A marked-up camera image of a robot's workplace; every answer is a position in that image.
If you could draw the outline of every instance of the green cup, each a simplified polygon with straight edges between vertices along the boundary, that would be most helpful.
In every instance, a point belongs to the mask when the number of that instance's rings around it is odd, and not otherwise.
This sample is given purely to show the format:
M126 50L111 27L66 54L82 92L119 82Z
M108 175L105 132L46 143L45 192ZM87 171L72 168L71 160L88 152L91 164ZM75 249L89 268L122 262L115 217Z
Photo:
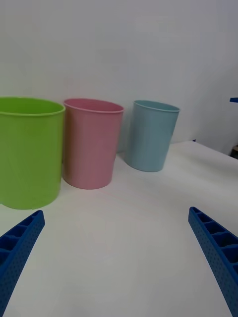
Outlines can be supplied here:
M60 190L65 107L33 98L0 98L0 204L36 209Z

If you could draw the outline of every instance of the blue object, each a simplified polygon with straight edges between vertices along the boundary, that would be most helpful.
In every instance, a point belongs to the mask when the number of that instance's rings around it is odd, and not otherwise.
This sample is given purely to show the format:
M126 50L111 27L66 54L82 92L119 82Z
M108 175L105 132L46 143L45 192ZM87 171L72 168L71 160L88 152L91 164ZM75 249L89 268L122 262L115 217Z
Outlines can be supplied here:
M238 238L195 207L188 222L233 317L238 317Z
M38 210L0 237L0 317L44 225Z
M125 162L133 168L157 172L164 166L179 108L154 101L134 102Z
M231 99L230 99L230 102L231 102L231 103L238 103L238 98L231 98Z

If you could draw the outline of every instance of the pink cup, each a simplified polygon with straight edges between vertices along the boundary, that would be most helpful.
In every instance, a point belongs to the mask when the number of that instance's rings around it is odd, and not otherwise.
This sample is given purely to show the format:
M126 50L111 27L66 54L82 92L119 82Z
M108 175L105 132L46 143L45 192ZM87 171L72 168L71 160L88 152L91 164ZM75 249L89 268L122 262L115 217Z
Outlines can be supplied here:
M77 188L96 189L112 180L124 108L101 100L67 99L63 177Z

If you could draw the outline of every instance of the plastic cup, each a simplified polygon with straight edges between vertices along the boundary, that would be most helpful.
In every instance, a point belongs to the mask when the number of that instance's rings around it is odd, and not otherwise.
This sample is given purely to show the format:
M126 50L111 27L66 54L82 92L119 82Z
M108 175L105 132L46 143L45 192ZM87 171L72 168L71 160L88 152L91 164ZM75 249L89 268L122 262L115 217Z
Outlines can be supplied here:
M123 107L101 100L68 99L63 177L77 188L96 189L112 180Z
M179 108L159 102L134 102L125 162L135 169L157 172L164 166Z
M47 100L0 98L0 203L36 209L57 197L64 111Z

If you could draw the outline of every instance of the light blue cup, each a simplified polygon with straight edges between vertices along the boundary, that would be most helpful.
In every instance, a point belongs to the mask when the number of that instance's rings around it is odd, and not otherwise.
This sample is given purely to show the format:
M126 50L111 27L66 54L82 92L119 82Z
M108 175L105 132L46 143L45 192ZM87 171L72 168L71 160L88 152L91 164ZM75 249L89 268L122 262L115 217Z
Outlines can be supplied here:
M157 172L164 166L179 108L136 100L130 123L125 162L133 168Z

